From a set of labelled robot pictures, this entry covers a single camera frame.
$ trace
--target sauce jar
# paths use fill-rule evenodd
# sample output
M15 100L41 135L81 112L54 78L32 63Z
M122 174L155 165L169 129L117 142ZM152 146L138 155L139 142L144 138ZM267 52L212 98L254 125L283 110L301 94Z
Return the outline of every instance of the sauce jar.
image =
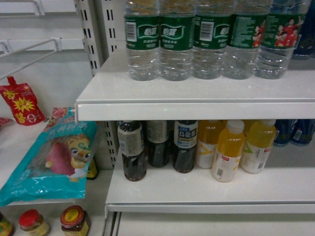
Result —
M19 224L21 229L30 236L47 236L50 233L49 225L35 209L25 211L20 216Z
M0 212L0 236L12 236L13 231L13 225Z
M87 212L78 205L70 206L64 210L60 221L61 229L66 236L86 236L91 226Z

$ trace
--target barcode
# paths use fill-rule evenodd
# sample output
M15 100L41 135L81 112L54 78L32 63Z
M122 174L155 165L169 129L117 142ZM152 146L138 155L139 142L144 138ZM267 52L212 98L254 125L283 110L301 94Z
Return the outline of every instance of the barcode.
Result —
M211 42L212 35L213 35L213 28L214 28L213 22L201 22L199 39L203 41Z
M130 41L130 42L137 41L136 23L126 22L126 38L127 38L127 41Z

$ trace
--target blue snack package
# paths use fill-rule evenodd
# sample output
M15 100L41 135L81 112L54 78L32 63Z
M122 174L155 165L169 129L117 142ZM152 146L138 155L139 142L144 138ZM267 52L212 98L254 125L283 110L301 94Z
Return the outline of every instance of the blue snack package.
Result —
M95 121L75 122L74 108L55 108L45 129L0 191L0 206L37 199L84 198L99 143Z

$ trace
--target red snack bag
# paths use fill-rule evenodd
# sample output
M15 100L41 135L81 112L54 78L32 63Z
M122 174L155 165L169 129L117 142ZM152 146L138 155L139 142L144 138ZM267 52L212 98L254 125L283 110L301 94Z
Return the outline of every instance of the red snack bag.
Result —
M12 76L8 77L8 86L0 86L0 94L10 106L18 124L33 125L46 117L37 106L37 99L28 84L17 85Z

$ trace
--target beverage bottle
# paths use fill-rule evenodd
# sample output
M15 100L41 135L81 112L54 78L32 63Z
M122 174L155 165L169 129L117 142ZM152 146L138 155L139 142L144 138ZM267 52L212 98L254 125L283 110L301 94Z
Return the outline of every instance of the beverage bottle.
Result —
M188 173L194 168L197 132L198 121L175 121L173 167L180 173Z
M245 171L257 174L264 169L277 133L275 123L275 119L261 119L251 126L241 158Z
M226 47L222 74L231 79L247 79L253 74L255 59L271 0L235 1L233 29Z
M243 130L243 121L228 120L219 135L211 173L221 182L230 182L235 177L245 144Z
M181 81L190 76L194 2L160 2L160 72L167 80Z
M212 167L213 156L222 131L220 120L200 120L198 125L196 165L208 169Z
M289 64L309 0L273 0L254 69L255 76L281 78Z
M233 0L197 0L192 48L192 75L215 79L221 75L231 25Z
M158 1L126 0L125 29L128 70L139 81L158 76Z
M124 174L131 181L143 179L145 166L144 140L141 123L124 120L118 127L119 147L123 156Z
M299 38L292 59L306 60L311 58L315 41L315 0L311 1Z
M274 140L274 146L284 147L289 143L292 132L292 124L292 119L278 119L276 121L275 127L277 134Z
M168 130L166 120L147 121L148 160L153 167L163 167L168 162Z
M297 146L310 144L315 131L315 119L298 119L293 122L290 143Z

